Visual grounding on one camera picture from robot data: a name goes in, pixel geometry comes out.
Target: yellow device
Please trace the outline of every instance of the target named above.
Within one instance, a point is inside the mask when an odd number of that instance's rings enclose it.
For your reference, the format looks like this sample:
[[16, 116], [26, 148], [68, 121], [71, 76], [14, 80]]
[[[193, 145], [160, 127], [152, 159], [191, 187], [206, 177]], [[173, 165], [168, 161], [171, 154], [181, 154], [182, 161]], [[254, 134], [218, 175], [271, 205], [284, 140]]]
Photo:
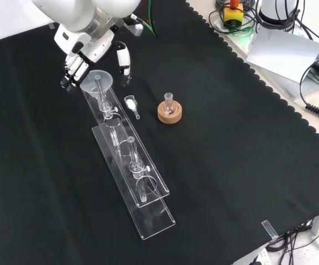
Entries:
[[[243, 4], [239, 4], [238, 9], [243, 10]], [[243, 12], [229, 7], [224, 8], [224, 22], [233, 26], [240, 27], [243, 24]]]

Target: glass tube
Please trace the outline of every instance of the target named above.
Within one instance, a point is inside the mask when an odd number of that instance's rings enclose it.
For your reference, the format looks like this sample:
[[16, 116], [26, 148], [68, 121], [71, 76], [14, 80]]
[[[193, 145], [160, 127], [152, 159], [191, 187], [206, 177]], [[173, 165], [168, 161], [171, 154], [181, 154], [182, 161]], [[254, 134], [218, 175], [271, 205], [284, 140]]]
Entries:
[[111, 110], [112, 104], [111, 102], [107, 101], [100, 75], [96, 75], [94, 77], [94, 81], [99, 93], [99, 97], [97, 98], [99, 110], [103, 113], [103, 116], [106, 120], [111, 119], [113, 117], [113, 112]]
[[128, 137], [127, 142], [129, 143], [131, 158], [129, 169], [132, 172], [133, 177], [138, 179], [137, 191], [139, 192], [140, 200], [144, 203], [145, 201], [147, 201], [145, 184], [142, 179], [144, 165], [139, 158], [139, 153], [137, 153], [135, 138], [132, 136]]

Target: clear acrylic rack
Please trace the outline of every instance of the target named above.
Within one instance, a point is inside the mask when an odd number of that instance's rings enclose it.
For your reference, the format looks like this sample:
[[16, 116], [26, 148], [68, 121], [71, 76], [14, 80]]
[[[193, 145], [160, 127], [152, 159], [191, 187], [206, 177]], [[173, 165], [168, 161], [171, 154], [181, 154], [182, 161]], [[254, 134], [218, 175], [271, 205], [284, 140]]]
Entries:
[[176, 222], [163, 200], [169, 190], [114, 94], [112, 83], [110, 74], [94, 70], [81, 88], [98, 123], [93, 134], [145, 240]]

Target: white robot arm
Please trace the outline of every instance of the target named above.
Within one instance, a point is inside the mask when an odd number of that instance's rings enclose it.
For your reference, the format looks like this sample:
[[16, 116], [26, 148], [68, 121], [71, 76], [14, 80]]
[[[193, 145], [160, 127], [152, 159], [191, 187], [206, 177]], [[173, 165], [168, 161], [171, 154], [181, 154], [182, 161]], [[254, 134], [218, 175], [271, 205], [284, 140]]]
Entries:
[[[132, 15], [141, 0], [32, 0], [48, 17], [60, 23], [55, 35], [58, 46], [67, 54], [65, 77], [61, 86], [70, 91], [78, 87], [112, 46], [114, 33], [125, 26], [134, 35], [142, 33], [139, 23], [127, 25], [122, 18]], [[124, 43], [118, 42], [117, 55], [123, 84], [130, 82], [130, 54]]]

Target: black cloth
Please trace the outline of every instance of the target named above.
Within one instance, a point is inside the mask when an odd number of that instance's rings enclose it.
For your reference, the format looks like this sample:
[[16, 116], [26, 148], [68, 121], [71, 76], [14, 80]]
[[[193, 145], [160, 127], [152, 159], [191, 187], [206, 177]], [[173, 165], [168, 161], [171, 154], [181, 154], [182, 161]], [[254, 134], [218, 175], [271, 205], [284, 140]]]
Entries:
[[[183, 1], [155, 1], [159, 39], [117, 38], [134, 79], [122, 88], [115, 52], [96, 68], [114, 76], [166, 182], [176, 225], [142, 241], [93, 137], [81, 92], [59, 86], [54, 30], [0, 41], [0, 265], [230, 264], [319, 214], [319, 135], [259, 80]], [[164, 125], [172, 92], [184, 109]]]

